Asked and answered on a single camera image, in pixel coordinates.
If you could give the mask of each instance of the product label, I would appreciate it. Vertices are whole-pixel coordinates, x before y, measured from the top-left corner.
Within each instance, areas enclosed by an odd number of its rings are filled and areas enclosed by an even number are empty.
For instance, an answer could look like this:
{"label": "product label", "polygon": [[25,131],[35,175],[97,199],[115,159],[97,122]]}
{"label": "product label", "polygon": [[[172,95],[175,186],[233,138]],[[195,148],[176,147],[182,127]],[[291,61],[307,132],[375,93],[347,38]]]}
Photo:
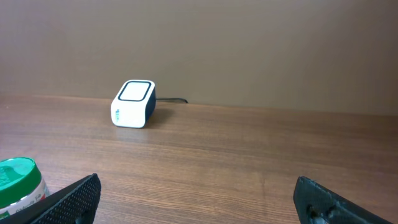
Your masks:
{"label": "product label", "polygon": [[50,195],[49,189],[47,188],[44,179],[42,179],[39,186],[37,186],[36,189],[31,194],[22,198],[20,201],[11,204],[6,208],[0,209],[0,219],[6,218],[14,213],[17,213],[22,209],[25,209],[33,205],[34,203],[45,199],[49,195]]}
{"label": "product label", "polygon": [[8,217],[8,216],[10,216],[10,214],[8,213],[8,211],[6,211],[6,212],[0,214],[0,219],[6,218],[6,217]]}

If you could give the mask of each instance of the printed logo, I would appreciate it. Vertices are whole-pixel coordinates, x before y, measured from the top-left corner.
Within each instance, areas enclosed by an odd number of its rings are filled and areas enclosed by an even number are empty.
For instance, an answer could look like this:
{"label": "printed logo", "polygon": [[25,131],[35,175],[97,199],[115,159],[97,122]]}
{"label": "printed logo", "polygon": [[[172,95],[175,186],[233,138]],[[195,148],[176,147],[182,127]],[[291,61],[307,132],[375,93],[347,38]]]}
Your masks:
{"label": "printed logo", "polygon": [[116,122],[119,121],[119,114],[120,114],[120,111],[119,111],[119,109],[117,109],[116,110]]}
{"label": "printed logo", "polygon": [[6,211],[6,212],[0,214],[0,219],[6,218],[6,217],[8,217],[8,216],[10,216],[10,213],[8,213],[8,211]]}

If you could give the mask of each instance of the power cord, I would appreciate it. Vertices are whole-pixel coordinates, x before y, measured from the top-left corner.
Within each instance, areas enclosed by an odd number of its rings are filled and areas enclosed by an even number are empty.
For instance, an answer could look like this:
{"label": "power cord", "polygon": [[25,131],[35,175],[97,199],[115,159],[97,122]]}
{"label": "power cord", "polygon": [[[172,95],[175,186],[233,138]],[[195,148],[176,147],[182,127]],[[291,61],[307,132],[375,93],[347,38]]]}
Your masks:
{"label": "power cord", "polygon": [[180,101],[184,101],[185,103],[188,103],[188,100],[184,99],[184,98],[156,98],[156,100],[160,100],[160,101],[175,101],[175,100],[180,100]]}

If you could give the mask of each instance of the white device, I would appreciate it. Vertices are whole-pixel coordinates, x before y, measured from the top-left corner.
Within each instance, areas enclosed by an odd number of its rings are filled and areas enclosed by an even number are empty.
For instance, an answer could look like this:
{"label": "white device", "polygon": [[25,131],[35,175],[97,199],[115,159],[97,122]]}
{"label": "white device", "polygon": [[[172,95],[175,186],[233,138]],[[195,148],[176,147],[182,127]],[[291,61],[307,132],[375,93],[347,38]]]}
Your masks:
{"label": "white device", "polygon": [[155,83],[129,80],[124,83],[111,105],[111,118],[116,126],[142,128],[155,110]]}

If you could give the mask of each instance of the gray wall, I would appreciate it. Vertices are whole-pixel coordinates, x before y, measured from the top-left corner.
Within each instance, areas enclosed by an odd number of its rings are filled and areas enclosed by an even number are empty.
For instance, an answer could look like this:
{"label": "gray wall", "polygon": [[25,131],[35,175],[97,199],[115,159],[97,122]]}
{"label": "gray wall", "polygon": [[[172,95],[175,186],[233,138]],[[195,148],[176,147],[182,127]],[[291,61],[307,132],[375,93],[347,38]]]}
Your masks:
{"label": "gray wall", "polygon": [[398,114],[397,0],[5,0],[0,93]]}

